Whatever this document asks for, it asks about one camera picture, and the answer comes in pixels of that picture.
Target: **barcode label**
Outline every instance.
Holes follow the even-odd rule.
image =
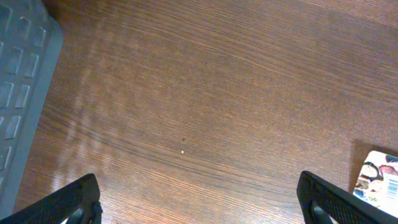
[[[387,178],[387,192],[388,199],[397,199],[398,196],[398,177],[394,175],[385,175]]]

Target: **gray plastic basket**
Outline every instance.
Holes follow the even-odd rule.
[[[40,0],[0,0],[0,219],[14,208],[62,42]]]

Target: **gray basket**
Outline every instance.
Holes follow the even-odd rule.
[[[0,0],[0,219],[14,208],[62,42],[40,0]]]

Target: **wood grain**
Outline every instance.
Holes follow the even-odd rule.
[[[65,41],[16,210],[93,172],[104,223],[302,223],[301,171],[349,190],[398,153],[396,1],[46,4]]]

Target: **brown wooden surface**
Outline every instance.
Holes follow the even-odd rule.
[[[93,172],[105,223],[302,223],[302,170],[350,190],[398,152],[395,0],[47,5],[65,41],[17,210]]]

